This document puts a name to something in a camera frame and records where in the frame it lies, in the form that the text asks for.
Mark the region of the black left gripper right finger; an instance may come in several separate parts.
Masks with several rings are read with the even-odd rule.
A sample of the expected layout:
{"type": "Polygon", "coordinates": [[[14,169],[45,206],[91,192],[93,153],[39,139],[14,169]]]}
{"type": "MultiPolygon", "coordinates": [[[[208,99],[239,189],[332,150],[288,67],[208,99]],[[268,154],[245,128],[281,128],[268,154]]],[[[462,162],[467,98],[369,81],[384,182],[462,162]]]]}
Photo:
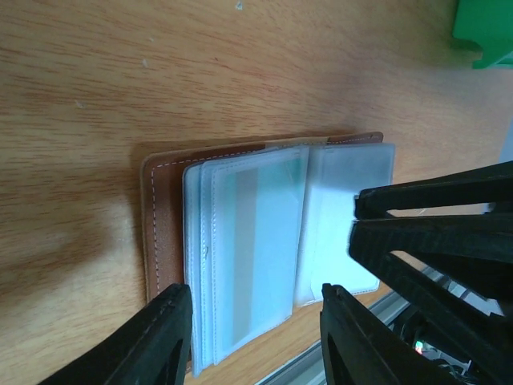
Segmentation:
{"type": "Polygon", "coordinates": [[[401,341],[342,286],[322,286],[321,349],[328,384],[457,384],[401,341]]]}

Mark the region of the brown leather card holder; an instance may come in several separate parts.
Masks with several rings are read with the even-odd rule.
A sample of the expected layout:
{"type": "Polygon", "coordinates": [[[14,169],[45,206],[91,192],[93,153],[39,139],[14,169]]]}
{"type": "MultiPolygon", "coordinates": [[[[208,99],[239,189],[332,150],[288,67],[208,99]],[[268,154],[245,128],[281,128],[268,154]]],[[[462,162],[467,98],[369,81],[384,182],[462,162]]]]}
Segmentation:
{"type": "Polygon", "coordinates": [[[348,253],[354,199],[392,181],[381,133],[157,153],[141,167],[147,296],[192,293],[192,373],[319,302],[379,280],[348,253]]]}

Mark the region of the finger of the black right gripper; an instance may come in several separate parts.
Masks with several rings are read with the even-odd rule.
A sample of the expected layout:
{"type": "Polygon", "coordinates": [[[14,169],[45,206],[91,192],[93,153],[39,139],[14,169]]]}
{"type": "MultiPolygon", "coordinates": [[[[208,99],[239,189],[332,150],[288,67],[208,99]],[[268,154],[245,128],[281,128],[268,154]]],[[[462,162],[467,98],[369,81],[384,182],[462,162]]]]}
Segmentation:
{"type": "Polygon", "coordinates": [[[390,210],[512,201],[510,161],[428,180],[367,188],[355,197],[358,220],[390,217],[390,210]]]}
{"type": "Polygon", "coordinates": [[[485,315],[413,268],[402,251],[475,293],[512,301],[510,218],[389,218],[354,223],[349,255],[420,309],[490,377],[512,375],[512,321],[485,315]]]}

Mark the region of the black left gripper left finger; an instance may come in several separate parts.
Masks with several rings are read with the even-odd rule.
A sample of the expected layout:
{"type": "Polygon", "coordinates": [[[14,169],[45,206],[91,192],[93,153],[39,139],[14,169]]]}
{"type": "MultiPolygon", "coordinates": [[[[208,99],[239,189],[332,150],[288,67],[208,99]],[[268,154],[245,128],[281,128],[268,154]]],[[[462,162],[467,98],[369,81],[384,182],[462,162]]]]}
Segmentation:
{"type": "Polygon", "coordinates": [[[189,286],[172,284],[43,384],[183,384],[192,337],[189,286]]]}

